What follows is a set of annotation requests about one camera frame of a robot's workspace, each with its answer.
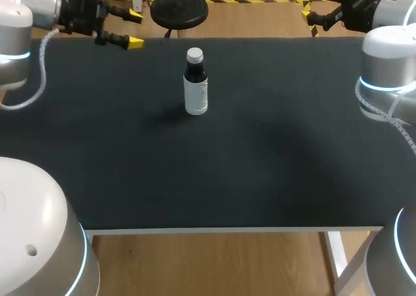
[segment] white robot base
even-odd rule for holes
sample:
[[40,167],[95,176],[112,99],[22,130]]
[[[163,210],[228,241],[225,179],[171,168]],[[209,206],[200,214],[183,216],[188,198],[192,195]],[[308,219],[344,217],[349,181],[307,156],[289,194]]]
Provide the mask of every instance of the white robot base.
[[59,184],[0,157],[0,295],[95,296],[99,265]]

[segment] dark liquid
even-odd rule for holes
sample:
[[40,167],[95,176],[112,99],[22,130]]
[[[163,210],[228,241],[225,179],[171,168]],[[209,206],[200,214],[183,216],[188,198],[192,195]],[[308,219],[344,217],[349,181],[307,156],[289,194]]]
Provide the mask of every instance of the dark liquid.
[[205,70],[203,69],[203,62],[197,64],[188,62],[184,76],[190,83],[201,83],[208,77],[207,73],[205,73]]

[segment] screw hole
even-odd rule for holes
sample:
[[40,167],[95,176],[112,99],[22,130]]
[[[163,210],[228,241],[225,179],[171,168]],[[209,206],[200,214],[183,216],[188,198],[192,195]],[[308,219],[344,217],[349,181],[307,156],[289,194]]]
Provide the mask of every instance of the screw hole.
[[29,256],[35,257],[38,254],[38,250],[32,244],[26,245],[26,253]]

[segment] bottle label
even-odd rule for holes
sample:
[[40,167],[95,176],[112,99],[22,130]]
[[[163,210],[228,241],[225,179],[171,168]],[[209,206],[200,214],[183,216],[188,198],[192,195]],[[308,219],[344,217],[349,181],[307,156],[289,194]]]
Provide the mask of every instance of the bottle label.
[[208,108],[208,78],[201,83],[190,83],[183,78],[185,109],[189,114],[199,115]]

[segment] white table frame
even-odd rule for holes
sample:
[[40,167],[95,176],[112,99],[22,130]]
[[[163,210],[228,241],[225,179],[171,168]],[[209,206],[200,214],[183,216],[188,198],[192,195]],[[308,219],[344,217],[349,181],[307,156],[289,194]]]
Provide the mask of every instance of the white table frame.
[[[207,234],[207,233],[270,233],[270,232],[324,232],[329,252],[331,269],[336,296],[350,295],[365,279],[365,254],[372,239],[382,227],[340,227],[340,228],[166,228],[166,229],[119,229],[119,230],[87,230],[86,234],[92,243],[95,235],[140,235],[140,234]],[[370,231],[362,246],[358,249],[351,262],[348,263],[342,231]],[[370,288],[370,295],[375,296]]]

